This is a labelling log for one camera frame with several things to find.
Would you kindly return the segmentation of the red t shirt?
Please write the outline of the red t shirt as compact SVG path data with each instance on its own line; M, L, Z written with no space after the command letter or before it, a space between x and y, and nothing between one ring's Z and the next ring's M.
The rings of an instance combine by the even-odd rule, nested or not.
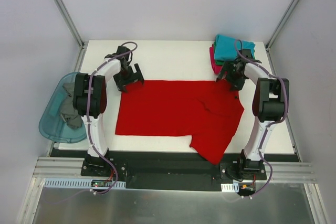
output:
M133 83L121 94L117 135L191 136L190 147L213 165L236 134L244 107L225 80Z

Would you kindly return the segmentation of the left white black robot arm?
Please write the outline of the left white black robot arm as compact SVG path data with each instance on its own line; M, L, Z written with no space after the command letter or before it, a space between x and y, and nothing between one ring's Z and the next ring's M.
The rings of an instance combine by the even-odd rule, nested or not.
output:
M89 142L82 176L117 176L103 128L103 114L108 104L107 83L113 80L119 92L127 92L127 86L133 83L144 84L139 65L131 65L137 47L138 44L133 41L124 42L116 52L106 55L91 74L76 74L73 107L81 116Z

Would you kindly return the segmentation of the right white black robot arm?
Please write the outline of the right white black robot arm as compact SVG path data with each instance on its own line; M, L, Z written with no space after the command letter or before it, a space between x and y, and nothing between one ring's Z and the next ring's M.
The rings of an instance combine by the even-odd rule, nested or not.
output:
M253 129L236 163L225 168L225 175L242 182L253 179L265 170L265 148L274 127L282 123L288 113L289 80L271 74L252 57L250 49L237 49L233 61L225 61L216 81L226 80L231 91L242 90L245 81L255 85L252 112Z

